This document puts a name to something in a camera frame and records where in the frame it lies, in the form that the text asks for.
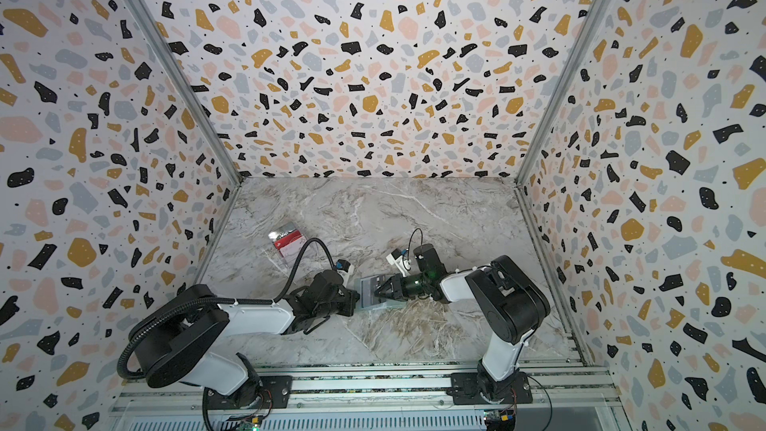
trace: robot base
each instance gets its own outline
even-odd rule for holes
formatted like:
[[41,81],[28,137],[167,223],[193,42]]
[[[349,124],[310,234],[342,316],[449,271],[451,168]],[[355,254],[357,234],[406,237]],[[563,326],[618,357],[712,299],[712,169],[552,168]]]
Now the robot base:
[[[479,373],[452,373],[450,375],[452,388],[447,390],[455,404],[487,404],[489,401],[482,397],[479,385]],[[513,393],[516,393],[516,404],[531,404],[531,390],[526,373],[517,371],[503,381],[493,383],[492,400],[498,404],[512,405]]]
[[248,409],[253,404],[258,394],[261,393],[266,398],[263,406],[265,413],[269,407],[269,393],[273,400],[272,409],[284,409],[287,407],[287,400],[290,398],[290,388],[292,386],[292,377],[290,376],[261,376],[263,387],[258,389],[256,384],[247,381],[230,396],[223,396],[211,390],[212,395],[207,397],[207,407],[209,409]]

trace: vent grille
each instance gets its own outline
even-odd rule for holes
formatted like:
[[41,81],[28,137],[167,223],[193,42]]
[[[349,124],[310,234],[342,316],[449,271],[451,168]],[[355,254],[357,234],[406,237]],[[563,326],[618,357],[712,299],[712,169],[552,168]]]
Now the vent grille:
[[[211,417],[215,431],[235,429],[237,423]],[[263,431],[484,431],[484,412],[458,409],[374,413],[272,414]],[[129,431],[205,431],[201,417],[135,417]]]

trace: mounting plate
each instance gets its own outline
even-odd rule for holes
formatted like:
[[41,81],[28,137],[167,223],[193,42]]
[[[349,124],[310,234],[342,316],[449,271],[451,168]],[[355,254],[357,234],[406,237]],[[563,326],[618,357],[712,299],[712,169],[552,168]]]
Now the mounting plate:
[[[263,388],[260,393],[266,398],[261,408],[265,413],[268,408],[269,393],[273,399],[272,409],[284,409],[287,407],[287,400],[290,398],[290,388],[292,388],[292,377],[290,376],[261,376]],[[243,384],[230,396],[222,396],[215,391],[207,398],[207,407],[209,409],[248,409],[248,407],[258,397],[255,387],[249,383]]]
[[[476,376],[478,373],[452,373],[452,388],[447,391],[455,404],[489,404],[479,393]],[[511,388],[516,392],[516,404],[531,404],[531,389],[526,373],[519,371],[512,380]],[[499,404],[512,404],[512,399],[505,398]]]

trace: patterned wall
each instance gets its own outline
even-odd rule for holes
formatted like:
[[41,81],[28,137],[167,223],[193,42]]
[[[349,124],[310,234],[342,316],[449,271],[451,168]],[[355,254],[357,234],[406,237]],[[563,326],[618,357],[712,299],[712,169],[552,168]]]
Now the patterned wall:
[[120,0],[1,0],[0,428],[98,429],[233,190]]
[[766,0],[614,0],[523,183],[635,429],[766,429]]
[[245,175],[515,175],[591,0],[146,0]]

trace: marble floor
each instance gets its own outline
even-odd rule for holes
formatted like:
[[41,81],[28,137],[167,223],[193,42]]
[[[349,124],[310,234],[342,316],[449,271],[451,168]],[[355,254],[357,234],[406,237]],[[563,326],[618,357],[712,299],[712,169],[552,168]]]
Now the marble floor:
[[[393,273],[385,256],[393,248],[405,249],[419,226],[448,270],[510,256],[548,295],[552,308],[522,359],[576,358],[512,185],[510,178],[248,178],[201,282],[221,296],[273,298],[290,269],[268,233],[290,221],[304,235],[321,238],[334,259],[355,265],[350,283]],[[419,237],[413,241],[419,244]],[[321,249],[311,245],[292,287],[308,283],[326,266]],[[248,334],[229,337],[223,345],[260,366],[400,364],[476,361],[489,337],[476,302],[415,300],[398,310],[333,316],[307,336]]]

